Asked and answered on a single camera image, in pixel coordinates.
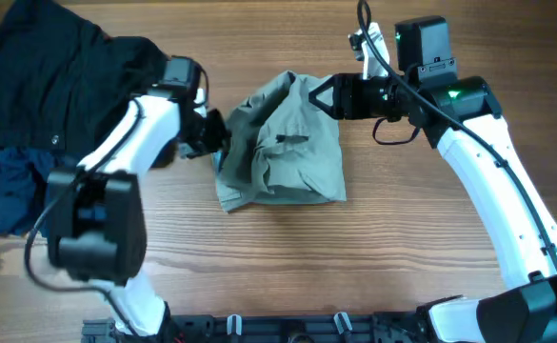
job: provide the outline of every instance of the wooden table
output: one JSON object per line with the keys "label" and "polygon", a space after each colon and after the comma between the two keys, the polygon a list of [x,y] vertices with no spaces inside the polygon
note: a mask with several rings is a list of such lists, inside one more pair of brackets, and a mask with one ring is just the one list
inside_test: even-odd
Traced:
{"label": "wooden table", "polygon": [[[347,35],[355,1],[65,1],[111,35],[142,35],[209,72],[224,113],[274,75],[358,72]],[[9,1],[0,0],[0,18]],[[450,24],[460,76],[482,75],[557,220],[557,0],[371,1],[386,37],[427,14]],[[388,49],[395,60],[394,42]],[[410,310],[453,294],[504,289],[487,234],[459,180],[424,137],[379,147],[373,123],[340,124],[348,202],[221,211],[208,158],[142,180],[145,269],[174,313],[311,314]],[[406,121],[387,139],[408,136]],[[0,342],[78,341],[93,294],[35,289],[19,238],[0,239]],[[38,264],[45,247],[34,251]],[[47,268],[38,268],[48,272]]]}

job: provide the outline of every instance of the black cable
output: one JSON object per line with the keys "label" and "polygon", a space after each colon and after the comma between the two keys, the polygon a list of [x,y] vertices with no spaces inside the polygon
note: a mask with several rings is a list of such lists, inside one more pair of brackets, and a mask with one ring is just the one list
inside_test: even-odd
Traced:
{"label": "black cable", "polygon": [[471,129],[467,128],[462,123],[453,119],[449,115],[445,114],[443,111],[441,111],[440,109],[438,109],[434,105],[432,105],[432,103],[430,103],[427,99],[425,99],[423,96],[421,96],[408,83],[406,83],[401,78],[401,76],[399,74],[397,74],[396,71],[394,71],[393,68],[390,67],[390,65],[382,57],[382,55],[377,50],[377,48],[375,48],[375,45],[373,44],[373,41],[372,41],[371,37],[369,36],[368,31],[365,30],[365,28],[367,28],[370,25],[370,20],[368,20],[369,23],[365,23],[365,17],[363,16],[363,7],[365,7],[365,12],[366,13],[371,13],[371,9],[369,8],[369,5],[368,5],[367,1],[366,0],[359,0],[358,6],[357,6],[357,11],[356,11],[357,16],[358,16],[358,24],[359,24],[359,27],[361,28],[361,31],[363,32],[363,35],[365,36],[365,39],[368,42],[368,46],[371,49],[371,51],[373,52],[373,55],[375,56],[375,58],[380,62],[382,67],[384,67],[384,69],[386,69],[386,71],[390,74],[390,76],[393,79],[395,79],[399,83],[399,85],[402,86],[405,89],[405,91],[407,91],[411,96],[413,96],[413,98],[419,104],[424,105],[427,109],[429,109],[429,110],[435,112],[436,114],[438,114],[442,119],[447,120],[449,122],[449,124],[451,124],[452,126],[454,126],[457,129],[465,132],[468,136],[470,136],[470,138],[472,138],[475,142],[477,142],[479,145],[481,145],[487,152],[489,152],[489,154],[491,154],[496,159],[498,167],[502,167],[502,168],[505,169],[508,176],[513,181],[513,184],[515,184],[515,188],[517,189],[517,191],[521,194],[522,198],[524,199],[524,202],[526,203],[526,206],[529,210],[529,213],[532,216],[532,219],[534,220],[534,223],[536,224],[538,232],[541,235],[541,238],[542,238],[543,242],[545,243],[547,253],[548,253],[548,255],[551,259],[551,262],[553,263],[553,266],[555,267],[555,271],[557,272],[557,252],[555,250],[555,245],[553,245],[553,243],[551,243],[551,240],[548,237],[547,229],[545,229],[545,225],[543,224],[543,221],[542,221],[540,215],[536,211],[536,208],[534,207],[534,204],[533,204],[532,200],[530,199],[529,195],[527,194],[527,191],[524,188],[524,185],[519,180],[519,177],[517,177],[517,174],[515,173],[515,171],[513,171],[513,169],[510,167],[507,160],[505,160],[500,155],[500,153],[498,153],[494,148],[492,148],[490,146],[490,144],[488,142],[486,142],[483,138],[481,138],[477,133],[475,133]]}
{"label": "black cable", "polygon": [[30,265],[30,251],[32,249],[32,244],[34,243],[34,238],[37,235],[37,233],[39,232],[39,229],[41,228],[41,225],[45,222],[45,220],[48,216],[48,213],[50,213],[50,211],[69,192],[71,192],[74,188],[76,188],[77,185],[79,185],[82,181],[89,178],[92,174],[94,174],[101,167],[103,167],[105,164],[107,164],[107,162],[109,162],[111,160],[111,158],[115,155],[115,153],[118,152],[122,148],[122,146],[126,143],[126,141],[128,141],[128,139],[132,136],[132,134],[134,133],[134,131],[138,127],[138,124],[140,123],[140,121],[142,120],[142,118],[144,116],[144,111],[143,111],[142,105],[140,104],[140,102],[138,102],[138,100],[133,99],[133,101],[134,101],[134,104],[136,104],[136,107],[138,109],[138,113],[136,114],[136,118],[134,120],[134,123],[128,129],[126,134],[124,134],[124,136],[119,140],[119,142],[117,142],[117,144],[113,148],[111,148],[110,151],[97,164],[95,164],[88,171],[86,171],[86,172],[82,173],[81,175],[77,176],[58,196],[54,197],[51,200],[51,202],[43,209],[43,212],[41,212],[41,215],[39,215],[39,217],[37,218],[37,221],[34,223],[34,226],[32,227],[32,230],[30,230],[29,237],[27,238],[27,243],[26,243],[25,248],[24,248],[24,267],[27,271],[27,275],[32,280],[32,282],[35,285],[37,285],[37,286],[39,286],[39,287],[41,287],[45,290],[48,290],[48,291],[51,291],[51,292],[56,292],[56,293],[82,293],[82,292],[99,292],[99,293],[101,293],[102,295],[105,296],[105,298],[107,299],[107,301],[109,302],[109,304],[111,305],[111,307],[113,308],[113,310],[115,311],[115,313],[117,314],[119,319],[126,325],[128,330],[130,331],[130,333],[134,337],[136,337],[138,340],[142,341],[142,338],[138,335],[138,333],[132,327],[130,322],[126,319],[124,314],[119,310],[119,307],[117,306],[117,304],[115,304],[115,301],[110,296],[110,291],[104,290],[104,289],[102,289],[100,287],[97,287],[97,286],[85,286],[85,287],[58,287],[58,286],[53,286],[53,285],[47,283],[46,281],[41,280],[34,273],[34,271],[32,270],[32,267]]}
{"label": "black cable", "polygon": [[415,137],[418,136],[418,133],[420,133],[420,128],[415,128],[413,129],[413,132],[411,133],[411,137],[409,139],[402,140],[402,141],[391,141],[391,142],[381,141],[377,139],[377,130],[380,129],[380,125],[384,123],[385,120],[388,119],[387,118],[378,119],[375,122],[375,126],[373,127],[373,132],[371,133],[371,137],[373,137],[375,143],[379,145],[403,145],[403,144],[411,143],[415,139]]}

